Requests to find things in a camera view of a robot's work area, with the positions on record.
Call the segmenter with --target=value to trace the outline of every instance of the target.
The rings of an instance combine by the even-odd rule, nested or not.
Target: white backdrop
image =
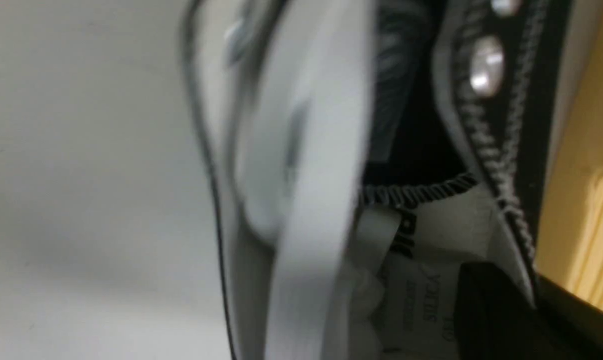
[[[0,0],[0,359],[230,359],[185,3]]]

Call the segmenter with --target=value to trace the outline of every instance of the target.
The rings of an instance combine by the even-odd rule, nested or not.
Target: black trim
[[[199,143],[201,157],[205,166],[205,171],[208,175],[208,184],[210,185],[210,193],[212,193],[212,204],[215,215],[215,229],[217,232],[217,251],[219,255],[219,271],[221,274],[221,292],[223,295],[224,316],[226,317],[226,333],[228,334],[228,346],[230,348],[230,356],[233,360],[237,359],[235,352],[235,342],[233,341],[233,333],[230,327],[230,312],[228,304],[228,291],[226,284],[226,274],[224,272],[224,248],[222,241],[224,239],[222,232],[221,204],[219,196],[219,188],[217,186],[217,172],[215,171],[215,162],[209,142],[208,129],[204,121],[204,106],[201,99],[201,87],[199,86],[199,74],[194,69],[197,63],[197,22],[198,11],[204,0],[191,0],[187,8],[183,12],[183,17],[180,21],[178,30],[178,52],[180,55],[180,66],[184,79],[184,86],[187,95],[187,101],[190,107],[192,116],[192,125],[194,136]]]

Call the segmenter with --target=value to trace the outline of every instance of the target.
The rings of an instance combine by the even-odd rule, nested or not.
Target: shoe tongue
[[[377,83],[364,185],[430,185],[466,171],[433,99],[432,2],[381,0]]]

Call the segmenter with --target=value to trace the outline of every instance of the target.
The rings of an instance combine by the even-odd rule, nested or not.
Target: stitching
[[[517,172],[517,153],[523,127],[523,116],[526,110],[526,98],[531,82],[531,72],[535,65],[535,57],[540,39],[544,31],[544,22],[548,15],[550,0],[539,0],[528,10],[523,36],[519,43],[519,55],[514,72],[508,117],[506,119],[505,141],[503,142],[503,160],[506,171],[513,176]]]
[[[455,94],[461,104],[459,113],[462,115],[464,127],[469,130],[469,137],[477,147],[477,155],[484,164],[489,177],[495,182],[498,190],[497,201],[500,203],[501,212],[510,214],[514,220],[519,236],[523,241],[528,258],[535,268],[535,246],[530,231],[530,226],[521,208],[521,200],[516,194],[514,177],[517,171],[516,160],[521,137],[523,114],[530,73],[535,63],[535,55],[539,47],[540,37],[544,28],[544,20],[548,14],[550,0],[540,0],[528,10],[527,20],[519,46],[519,55],[516,60],[515,85],[512,88],[512,98],[509,103],[506,136],[503,148],[505,154],[496,146],[495,137],[491,133],[489,123],[484,119],[485,109],[479,102],[469,79],[468,59],[471,56],[476,39],[483,32],[482,20],[487,16],[487,0],[473,0],[468,7],[464,18],[464,25],[460,31],[461,46],[457,50],[454,61],[455,79],[462,81]]]
[[[365,185],[359,189],[356,203],[363,207],[384,205],[414,208],[461,194],[477,184],[473,174],[464,172],[444,182],[431,185]]]

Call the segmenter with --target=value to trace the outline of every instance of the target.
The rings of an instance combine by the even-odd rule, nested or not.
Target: silver eyelet
[[[470,86],[478,96],[494,96],[504,77],[504,48],[496,36],[478,39],[470,59]]]
[[[519,7],[522,6],[522,0],[491,0],[490,4],[495,14],[506,18],[517,14]]]

